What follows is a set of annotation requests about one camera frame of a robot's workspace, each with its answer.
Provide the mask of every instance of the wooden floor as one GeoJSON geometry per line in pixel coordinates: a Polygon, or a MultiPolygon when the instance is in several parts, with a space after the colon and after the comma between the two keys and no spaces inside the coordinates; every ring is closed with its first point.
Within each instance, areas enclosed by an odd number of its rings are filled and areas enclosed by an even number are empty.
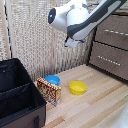
{"type": "Polygon", "coordinates": [[[61,103],[57,107],[47,104],[43,128],[110,128],[128,102],[128,85],[86,65],[57,76],[61,79],[61,103]],[[69,91],[73,80],[86,83],[85,94],[69,91]]]}

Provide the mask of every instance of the yellow bowl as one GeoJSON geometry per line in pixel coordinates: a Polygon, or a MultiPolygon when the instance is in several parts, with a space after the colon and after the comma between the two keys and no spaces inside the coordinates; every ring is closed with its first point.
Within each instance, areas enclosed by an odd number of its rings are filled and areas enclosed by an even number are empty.
{"type": "Polygon", "coordinates": [[[85,93],[85,90],[87,89],[87,86],[85,83],[81,81],[71,81],[69,83],[70,92],[75,95],[82,95],[85,93]]]}

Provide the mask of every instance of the cable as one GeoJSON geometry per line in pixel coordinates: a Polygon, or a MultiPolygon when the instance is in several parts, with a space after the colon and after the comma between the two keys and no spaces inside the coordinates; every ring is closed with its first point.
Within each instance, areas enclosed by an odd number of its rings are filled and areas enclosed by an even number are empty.
{"type": "Polygon", "coordinates": [[[128,9],[126,9],[126,8],[119,8],[119,10],[128,10],[128,9]]]}
{"type": "Polygon", "coordinates": [[[93,5],[99,5],[99,4],[98,3],[97,4],[91,4],[91,5],[88,5],[88,7],[93,6],[93,5]]]}

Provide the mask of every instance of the drawer handle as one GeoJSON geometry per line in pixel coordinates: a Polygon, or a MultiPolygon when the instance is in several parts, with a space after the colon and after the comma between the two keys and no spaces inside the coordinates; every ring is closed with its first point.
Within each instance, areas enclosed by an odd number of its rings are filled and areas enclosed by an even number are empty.
{"type": "Polygon", "coordinates": [[[117,62],[111,61],[111,60],[106,59],[106,58],[104,58],[104,57],[102,57],[102,56],[98,56],[98,58],[99,58],[99,59],[102,59],[102,60],[105,60],[105,61],[108,61],[108,62],[110,62],[110,63],[113,63],[113,64],[115,64],[115,65],[117,65],[117,66],[120,66],[120,65],[121,65],[121,64],[119,64],[119,63],[117,63],[117,62]]]}
{"type": "Polygon", "coordinates": [[[128,36],[127,33],[120,33],[120,32],[115,32],[115,31],[112,31],[112,30],[104,30],[105,32],[111,32],[111,33],[115,33],[115,34],[120,34],[120,35],[125,35],[125,36],[128,36]]]}

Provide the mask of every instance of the black bin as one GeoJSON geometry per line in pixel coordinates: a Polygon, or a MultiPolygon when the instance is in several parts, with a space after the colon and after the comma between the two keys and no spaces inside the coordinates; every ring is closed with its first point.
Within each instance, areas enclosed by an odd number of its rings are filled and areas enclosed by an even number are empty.
{"type": "Polygon", "coordinates": [[[19,59],[0,61],[0,128],[40,128],[46,101],[19,59]]]}

